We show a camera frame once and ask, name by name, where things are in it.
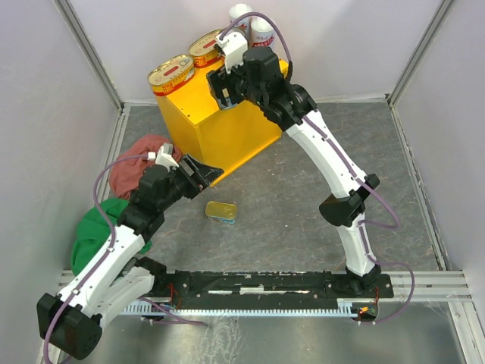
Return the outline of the oval gold fish tin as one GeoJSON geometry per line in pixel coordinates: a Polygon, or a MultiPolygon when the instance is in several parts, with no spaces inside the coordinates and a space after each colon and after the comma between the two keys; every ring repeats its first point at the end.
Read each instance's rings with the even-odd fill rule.
{"type": "Polygon", "coordinates": [[[221,30],[213,30],[197,39],[188,49],[192,57],[194,67],[204,68],[214,64],[221,59],[221,54],[215,48],[217,45],[216,36],[221,30]]]}

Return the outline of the rectangular gold tin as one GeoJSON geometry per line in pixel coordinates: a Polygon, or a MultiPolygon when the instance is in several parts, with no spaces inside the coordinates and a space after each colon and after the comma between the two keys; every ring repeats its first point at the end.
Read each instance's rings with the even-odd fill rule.
{"type": "Polygon", "coordinates": [[[205,214],[215,221],[234,224],[237,207],[232,203],[209,201],[205,207],[205,214]]]}
{"type": "Polygon", "coordinates": [[[237,103],[233,102],[230,98],[230,94],[227,88],[223,89],[224,102],[222,103],[221,109],[228,110],[237,106],[237,103]]]}

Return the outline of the white porridge can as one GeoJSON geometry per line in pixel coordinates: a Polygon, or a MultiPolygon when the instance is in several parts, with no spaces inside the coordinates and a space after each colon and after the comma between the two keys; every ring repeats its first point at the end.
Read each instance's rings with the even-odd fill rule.
{"type": "MultiPolygon", "coordinates": [[[[253,9],[243,3],[238,3],[232,6],[229,10],[229,19],[230,22],[235,21],[235,19],[238,19],[239,17],[243,16],[244,14],[248,14],[253,12],[253,9]]],[[[249,34],[250,31],[250,22],[251,22],[251,17],[245,17],[244,19],[238,21],[237,23],[234,24],[235,27],[237,27],[240,30],[243,30],[246,35],[249,34]]]]}
{"type": "Polygon", "coordinates": [[[251,47],[274,47],[274,28],[262,17],[253,17],[251,21],[251,47]]]}

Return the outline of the rectangular gold tin front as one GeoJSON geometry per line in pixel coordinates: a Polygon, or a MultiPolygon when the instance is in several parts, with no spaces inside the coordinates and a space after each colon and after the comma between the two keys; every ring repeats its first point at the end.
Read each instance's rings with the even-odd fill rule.
{"type": "Polygon", "coordinates": [[[221,109],[228,110],[237,106],[237,103],[233,102],[230,98],[230,94],[227,88],[223,89],[224,102],[222,103],[221,109]]]}

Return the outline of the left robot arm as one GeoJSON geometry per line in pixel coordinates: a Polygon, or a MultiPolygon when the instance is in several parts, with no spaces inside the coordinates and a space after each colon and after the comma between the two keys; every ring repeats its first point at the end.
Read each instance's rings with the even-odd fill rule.
{"type": "Polygon", "coordinates": [[[84,269],[59,293],[45,293],[36,304],[43,356],[49,345],[82,360],[96,347],[104,328],[128,305],[149,293],[167,289],[166,268],[157,262],[133,267],[121,278],[123,267],[148,243],[164,223],[164,212],[182,198],[193,199],[224,170],[204,165],[191,155],[180,162],[166,152],[144,156],[153,164],[142,173],[127,207],[84,269]]]}

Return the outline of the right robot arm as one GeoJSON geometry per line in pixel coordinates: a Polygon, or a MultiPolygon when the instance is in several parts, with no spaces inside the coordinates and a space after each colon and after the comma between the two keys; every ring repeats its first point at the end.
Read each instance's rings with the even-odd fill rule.
{"type": "Polygon", "coordinates": [[[216,48],[224,65],[207,74],[211,94],[221,108],[251,102],[263,115],[303,148],[330,187],[319,211],[333,225],[346,255],[348,288],[364,297],[375,288],[381,270],[367,242],[365,200],[379,185],[346,154],[327,128],[308,91],[290,81],[269,47],[250,48],[238,55],[216,48]]]}

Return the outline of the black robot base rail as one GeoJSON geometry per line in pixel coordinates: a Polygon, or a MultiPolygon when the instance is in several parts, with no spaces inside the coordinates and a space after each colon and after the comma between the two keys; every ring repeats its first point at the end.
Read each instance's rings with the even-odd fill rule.
{"type": "Polygon", "coordinates": [[[335,309],[338,299],[394,297],[389,275],[379,268],[369,278],[349,272],[173,271],[152,259],[147,268],[155,283],[151,297],[175,300],[179,309],[256,311],[263,309],[335,309]]]}

